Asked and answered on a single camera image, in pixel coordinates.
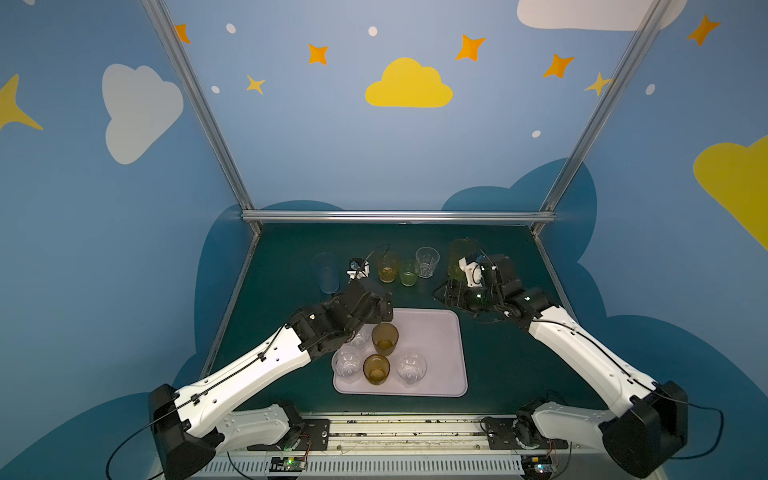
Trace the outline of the right green circuit board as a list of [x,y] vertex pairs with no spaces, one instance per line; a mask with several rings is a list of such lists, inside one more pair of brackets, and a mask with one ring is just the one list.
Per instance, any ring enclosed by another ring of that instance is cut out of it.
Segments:
[[522,456],[521,467],[523,480],[550,480],[554,474],[550,458],[540,456]]

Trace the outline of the frosted blue tall cup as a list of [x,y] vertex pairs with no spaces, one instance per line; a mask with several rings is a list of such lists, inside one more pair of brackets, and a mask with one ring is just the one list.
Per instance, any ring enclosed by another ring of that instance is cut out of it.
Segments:
[[334,294],[339,289],[337,259],[331,252],[316,254],[311,260],[317,285],[324,294]]

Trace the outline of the lilac plastic tray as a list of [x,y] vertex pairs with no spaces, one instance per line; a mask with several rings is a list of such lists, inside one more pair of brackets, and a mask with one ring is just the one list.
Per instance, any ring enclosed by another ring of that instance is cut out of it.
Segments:
[[[362,376],[353,383],[343,383],[333,378],[335,390],[347,395],[384,395],[458,398],[468,390],[459,319],[456,313],[441,309],[395,308],[392,324],[399,331],[399,341],[388,356],[390,374],[381,385],[372,385]],[[373,327],[364,326],[361,331],[370,333]],[[398,377],[396,364],[403,353],[420,353],[427,361],[425,378],[415,387],[406,387]],[[375,353],[372,340],[364,360]]]

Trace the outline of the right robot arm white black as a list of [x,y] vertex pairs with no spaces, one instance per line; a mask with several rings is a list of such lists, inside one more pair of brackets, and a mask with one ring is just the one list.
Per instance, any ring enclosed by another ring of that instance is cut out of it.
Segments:
[[564,360],[603,400],[603,410],[534,400],[513,422],[525,449],[564,440],[605,452],[622,470],[646,478],[687,443],[688,396],[657,383],[610,351],[539,288],[527,289],[511,259],[471,253],[453,262],[435,297],[473,315],[498,313]]

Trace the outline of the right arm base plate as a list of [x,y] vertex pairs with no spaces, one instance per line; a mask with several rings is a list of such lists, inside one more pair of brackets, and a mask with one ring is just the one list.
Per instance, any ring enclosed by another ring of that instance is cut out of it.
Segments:
[[565,440],[542,436],[533,421],[527,418],[486,416],[480,420],[480,427],[492,450],[569,448],[569,443]]

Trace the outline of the aluminium frame horizontal bar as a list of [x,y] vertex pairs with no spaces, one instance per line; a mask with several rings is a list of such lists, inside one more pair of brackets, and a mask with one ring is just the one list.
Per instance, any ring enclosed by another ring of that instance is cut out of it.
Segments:
[[552,212],[482,211],[331,211],[331,210],[244,210],[248,222],[298,223],[451,223],[451,224],[532,224],[551,223]]

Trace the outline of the aluminium frame left post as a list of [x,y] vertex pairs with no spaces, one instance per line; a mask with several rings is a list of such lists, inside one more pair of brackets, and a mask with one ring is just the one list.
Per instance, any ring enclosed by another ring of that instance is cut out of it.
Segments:
[[214,118],[203,88],[185,51],[183,42],[180,40],[175,25],[172,23],[172,18],[165,2],[160,0],[143,0],[142,5],[179,77],[213,153],[240,205],[241,214],[253,210],[253,202],[245,182],[226,144],[221,129]]

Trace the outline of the aluminium frame post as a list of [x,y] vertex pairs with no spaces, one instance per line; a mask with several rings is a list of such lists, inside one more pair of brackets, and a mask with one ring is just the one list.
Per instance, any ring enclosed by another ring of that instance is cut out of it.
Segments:
[[160,0],[143,0],[142,5],[179,77],[213,153],[240,205],[241,214],[253,210],[253,202],[245,182],[226,144],[221,129],[214,118],[203,88],[185,51],[183,42],[180,40],[175,25],[172,23],[172,18],[165,2]]
[[631,82],[635,72],[662,30],[662,20],[672,5],[670,0],[655,0],[641,20],[627,49],[613,72],[612,80],[590,115],[574,149],[556,177],[540,209],[539,219],[531,226],[532,235],[538,239],[547,223],[555,220],[555,210],[586,159],[600,132],[606,125],[613,109]]

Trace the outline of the clear faceted glass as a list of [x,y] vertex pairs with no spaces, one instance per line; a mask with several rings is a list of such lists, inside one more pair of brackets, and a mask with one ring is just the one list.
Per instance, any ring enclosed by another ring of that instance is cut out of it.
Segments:
[[426,359],[416,352],[403,353],[396,364],[400,382],[406,387],[415,387],[426,376],[428,364]]
[[354,347],[343,347],[332,358],[334,379],[343,383],[357,381],[363,372],[363,359],[360,351]]
[[346,345],[355,348],[360,352],[365,352],[371,345],[370,333],[367,331],[360,331],[350,339]]

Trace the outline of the dark amber dimpled glass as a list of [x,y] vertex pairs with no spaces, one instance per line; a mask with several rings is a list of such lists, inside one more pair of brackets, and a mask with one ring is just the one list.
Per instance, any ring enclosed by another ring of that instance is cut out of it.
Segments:
[[363,363],[364,377],[372,385],[383,384],[389,377],[390,369],[388,358],[381,354],[372,354]]
[[399,331],[391,322],[382,322],[372,330],[371,340],[378,354],[389,356],[397,346]]

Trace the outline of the left green circuit board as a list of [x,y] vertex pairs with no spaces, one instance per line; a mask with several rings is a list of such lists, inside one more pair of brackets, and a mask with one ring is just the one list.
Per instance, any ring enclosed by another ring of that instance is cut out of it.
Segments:
[[307,461],[303,457],[272,457],[268,472],[271,474],[300,474],[306,470]]

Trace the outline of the tall green yellow glass rear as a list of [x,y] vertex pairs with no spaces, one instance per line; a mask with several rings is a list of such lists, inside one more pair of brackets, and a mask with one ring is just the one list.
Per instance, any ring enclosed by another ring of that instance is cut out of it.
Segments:
[[448,262],[448,276],[451,280],[463,281],[466,284],[465,275],[458,267],[460,258],[477,255],[476,245],[469,239],[456,239],[450,247],[450,257]]

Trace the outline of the aluminium rail front base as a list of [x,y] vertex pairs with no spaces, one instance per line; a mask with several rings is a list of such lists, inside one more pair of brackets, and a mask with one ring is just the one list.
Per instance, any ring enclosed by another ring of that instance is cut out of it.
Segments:
[[[226,419],[242,427],[261,411]],[[218,453],[188,479],[522,479],[522,456],[551,459],[551,479],[626,479],[604,453],[585,445],[549,450],[492,450],[480,427],[483,415],[339,414],[330,420],[326,451],[283,451],[281,445],[248,444]],[[272,457],[303,457],[300,474],[271,474]]]

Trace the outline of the pale green small glass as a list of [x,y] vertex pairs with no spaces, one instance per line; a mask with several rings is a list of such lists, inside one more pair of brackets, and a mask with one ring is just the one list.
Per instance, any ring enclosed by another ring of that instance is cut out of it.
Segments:
[[419,279],[418,262],[413,259],[403,259],[399,269],[400,282],[404,287],[414,286]]

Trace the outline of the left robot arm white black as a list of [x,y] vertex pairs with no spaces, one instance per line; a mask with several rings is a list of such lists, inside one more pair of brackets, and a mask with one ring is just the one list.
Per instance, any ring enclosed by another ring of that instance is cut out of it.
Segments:
[[248,444],[284,445],[300,415],[274,404],[242,427],[227,417],[261,390],[339,350],[367,324],[392,321],[392,295],[369,278],[354,279],[329,300],[296,310],[262,344],[213,374],[149,395],[149,430],[167,479],[188,479],[218,453]]

